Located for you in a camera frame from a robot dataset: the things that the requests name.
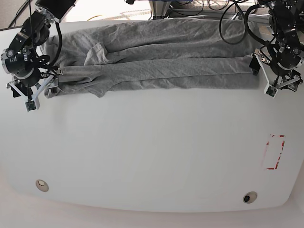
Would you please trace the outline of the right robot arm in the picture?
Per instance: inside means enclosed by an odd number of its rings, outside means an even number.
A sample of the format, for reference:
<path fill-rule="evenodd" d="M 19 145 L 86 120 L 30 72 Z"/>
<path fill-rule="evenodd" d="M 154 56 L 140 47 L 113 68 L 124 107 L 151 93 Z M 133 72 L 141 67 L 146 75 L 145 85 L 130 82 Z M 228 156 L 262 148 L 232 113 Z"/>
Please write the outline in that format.
<path fill-rule="evenodd" d="M 38 0 L 36 10 L 30 11 L 21 30 L 16 34 L 11 44 L 1 54 L 4 71 L 13 76 L 7 85 L 13 91 L 14 97 L 24 97 L 32 104 L 38 96 L 32 93 L 32 87 L 37 86 L 41 79 L 52 79 L 58 67 L 55 65 L 62 49 L 62 33 L 59 23 L 75 6 L 74 0 Z M 54 57 L 39 56 L 36 48 L 44 44 L 49 37 L 49 29 L 54 23 L 59 37 L 59 46 Z"/>

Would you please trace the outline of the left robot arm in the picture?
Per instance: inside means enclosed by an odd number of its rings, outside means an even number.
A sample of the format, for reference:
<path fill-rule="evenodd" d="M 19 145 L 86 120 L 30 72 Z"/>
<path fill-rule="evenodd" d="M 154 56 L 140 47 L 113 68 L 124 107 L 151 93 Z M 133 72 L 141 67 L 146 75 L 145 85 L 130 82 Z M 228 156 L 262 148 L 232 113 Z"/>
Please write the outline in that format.
<path fill-rule="evenodd" d="M 265 41 L 255 35 L 249 28 L 248 18 L 251 11 L 267 7 L 272 39 Z M 302 0 L 260 0 L 246 12 L 238 10 L 243 18 L 245 31 L 243 37 L 249 35 L 268 50 L 265 54 L 261 48 L 252 54 L 250 68 L 254 75 L 269 66 L 276 75 L 274 82 L 267 81 L 264 93 L 275 97 L 279 90 L 297 91 L 303 83 L 301 73 L 297 71 L 304 64 L 304 46 L 300 42 L 298 32 L 304 30 L 304 2 Z"/>

